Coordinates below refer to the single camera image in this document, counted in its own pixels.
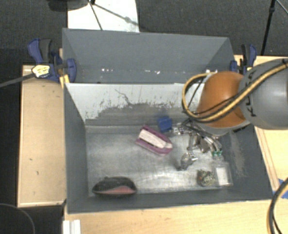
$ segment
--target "wooden board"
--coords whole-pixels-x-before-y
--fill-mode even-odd
[[[24,66],[23,75],[31,73]],[[22,83],[19,207],[62,204],[66,199],[60,84],[32,78]]]

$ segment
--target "purple object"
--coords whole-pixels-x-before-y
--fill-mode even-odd
[[[173,148],[168,137],[146,125],[141,129],[135,143],[161,156],[168,154]]]

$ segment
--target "white paper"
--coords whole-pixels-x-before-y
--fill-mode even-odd
[[[68,28],[139,32],[135,0],[96,0],[77,8],[77,1],[68,2]]]

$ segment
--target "yellow tag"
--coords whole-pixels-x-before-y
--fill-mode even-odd
[[[46,78],[50,75],[49,65],[37,65],[31,69],[37,78]]]

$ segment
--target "white label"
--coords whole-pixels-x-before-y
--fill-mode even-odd
[[[140,131],[138,137],[143,141],[154,145],[157,148],[172,148],[171,143],[167,143],[166,141],[160,139],[158,136],[148,132],[145,129],[142,129],[142,131]]]
[[[228,185],[229,181],[226,169],[224,167],[216,167],[215,169],[219,185]]]

